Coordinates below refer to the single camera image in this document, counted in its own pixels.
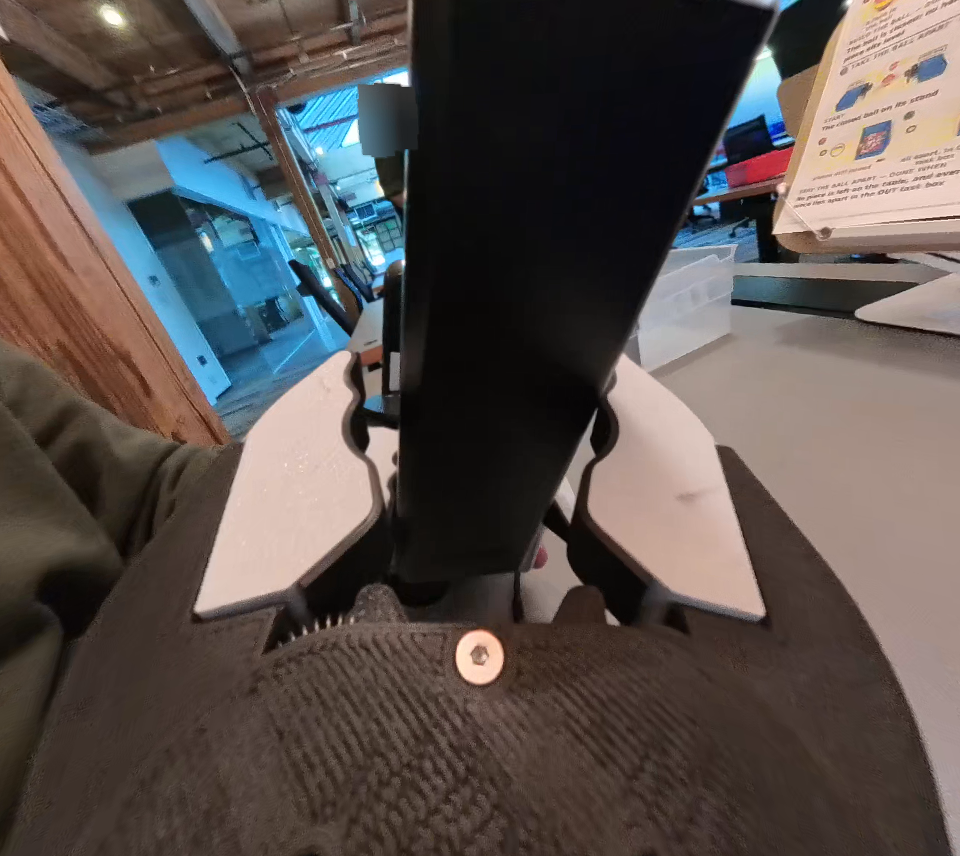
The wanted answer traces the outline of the person's left forearm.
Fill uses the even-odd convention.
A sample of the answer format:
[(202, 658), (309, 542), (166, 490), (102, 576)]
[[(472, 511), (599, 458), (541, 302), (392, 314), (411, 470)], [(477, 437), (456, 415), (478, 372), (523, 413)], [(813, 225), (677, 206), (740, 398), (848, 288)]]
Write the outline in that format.
[(126, 424), (2, 343), (2, 853), (117, 821), (142, 761), (237, 676), (188, 599), (238, 464)]

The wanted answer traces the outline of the printed instruction sheet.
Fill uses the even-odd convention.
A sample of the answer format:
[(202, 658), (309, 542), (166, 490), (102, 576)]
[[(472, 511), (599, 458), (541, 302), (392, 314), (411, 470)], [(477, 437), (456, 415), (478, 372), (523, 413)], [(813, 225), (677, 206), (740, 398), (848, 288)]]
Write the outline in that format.
[(959, 0), (849, 0), (774, 222), (851, 238), (958, 225)]

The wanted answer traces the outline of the clear plastic bin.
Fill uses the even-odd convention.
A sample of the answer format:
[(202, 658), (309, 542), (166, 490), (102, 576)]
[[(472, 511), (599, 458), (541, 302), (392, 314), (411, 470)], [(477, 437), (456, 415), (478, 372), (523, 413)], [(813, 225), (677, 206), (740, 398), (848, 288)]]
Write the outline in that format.
[(623, 354), (653, 371), (728, 335), (737, 250), (669, 250)]

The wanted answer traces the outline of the small black monitor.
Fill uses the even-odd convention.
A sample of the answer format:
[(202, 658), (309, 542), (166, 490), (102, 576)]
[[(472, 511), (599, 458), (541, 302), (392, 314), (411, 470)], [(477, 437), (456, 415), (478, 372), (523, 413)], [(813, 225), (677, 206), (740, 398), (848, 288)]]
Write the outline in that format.
[(722, 138), (726, 167), (743, 163), (775, 150), (764, 114), (729, 127)]

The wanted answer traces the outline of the black desk rail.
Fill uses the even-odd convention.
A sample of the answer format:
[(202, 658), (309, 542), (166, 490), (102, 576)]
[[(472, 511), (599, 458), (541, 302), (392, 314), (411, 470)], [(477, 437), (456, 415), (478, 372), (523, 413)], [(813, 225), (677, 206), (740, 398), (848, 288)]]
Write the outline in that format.
[(867, 305), (919, 286), (913, 281), (884, 279), (766, 275), (734, 278), (730, 298), (734, 306), (836, 318), (852, 318)]

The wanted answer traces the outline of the grey desk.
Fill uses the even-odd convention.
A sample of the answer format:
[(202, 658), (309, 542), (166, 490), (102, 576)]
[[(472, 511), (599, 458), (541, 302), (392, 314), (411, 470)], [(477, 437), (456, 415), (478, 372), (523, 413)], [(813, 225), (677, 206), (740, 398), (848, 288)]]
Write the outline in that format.
[(734, 307), (654, 371), (731, 447), (854, 598), (959, 813), (958, 339)]

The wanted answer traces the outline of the white stand base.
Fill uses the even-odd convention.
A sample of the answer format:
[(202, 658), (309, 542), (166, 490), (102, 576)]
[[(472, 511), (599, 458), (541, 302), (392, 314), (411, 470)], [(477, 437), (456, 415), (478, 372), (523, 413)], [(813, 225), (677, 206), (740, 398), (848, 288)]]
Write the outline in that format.
[(959, 337), (959, 274), (945, 274), (854, 311), (861, 322)]

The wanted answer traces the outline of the small red bin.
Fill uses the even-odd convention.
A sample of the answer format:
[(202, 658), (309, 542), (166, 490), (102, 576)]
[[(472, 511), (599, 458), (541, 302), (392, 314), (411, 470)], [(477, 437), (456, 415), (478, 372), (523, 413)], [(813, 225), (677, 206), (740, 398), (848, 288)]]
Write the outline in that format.
[(779, 181), (789, 169), (793, 147), (776, 148), (724, 168), (727, 187), (732, 190), (769, 180)]

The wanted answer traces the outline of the black USB hub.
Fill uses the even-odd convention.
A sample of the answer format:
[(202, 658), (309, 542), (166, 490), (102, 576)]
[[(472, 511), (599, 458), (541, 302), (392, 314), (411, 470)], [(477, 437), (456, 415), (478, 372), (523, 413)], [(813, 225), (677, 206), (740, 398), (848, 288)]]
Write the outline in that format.
[(394, 570), (519, 570), (777, 0), (410, 0)]

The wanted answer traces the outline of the large black monitor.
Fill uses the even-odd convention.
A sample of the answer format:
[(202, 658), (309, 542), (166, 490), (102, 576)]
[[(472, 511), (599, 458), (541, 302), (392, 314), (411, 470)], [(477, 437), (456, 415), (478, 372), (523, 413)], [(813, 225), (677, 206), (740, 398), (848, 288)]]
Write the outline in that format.
[(819, 64), (847, 8), (847, 0), (798, 0), (779, 14), (767, 47), (782, 81)]

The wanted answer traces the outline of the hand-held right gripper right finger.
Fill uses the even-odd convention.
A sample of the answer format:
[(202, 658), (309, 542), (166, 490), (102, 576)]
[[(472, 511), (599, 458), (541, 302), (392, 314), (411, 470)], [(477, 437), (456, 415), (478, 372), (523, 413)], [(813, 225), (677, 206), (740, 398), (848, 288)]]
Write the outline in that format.
[(567, 534), (610, 613), (686, 607), (748, 623), (766, 606), (714, 437), (622, 355), (601, 400)]

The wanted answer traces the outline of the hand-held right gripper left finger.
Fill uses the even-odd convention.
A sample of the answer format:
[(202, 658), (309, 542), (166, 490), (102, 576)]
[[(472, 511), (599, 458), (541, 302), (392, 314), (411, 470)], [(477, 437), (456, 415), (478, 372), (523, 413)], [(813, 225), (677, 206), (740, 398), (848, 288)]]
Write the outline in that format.
[(198, 587), (198, 620), (348, 607), (389, 561), (378, 469), (357, 424), (356, 357), (339, 351), (248, 432)]

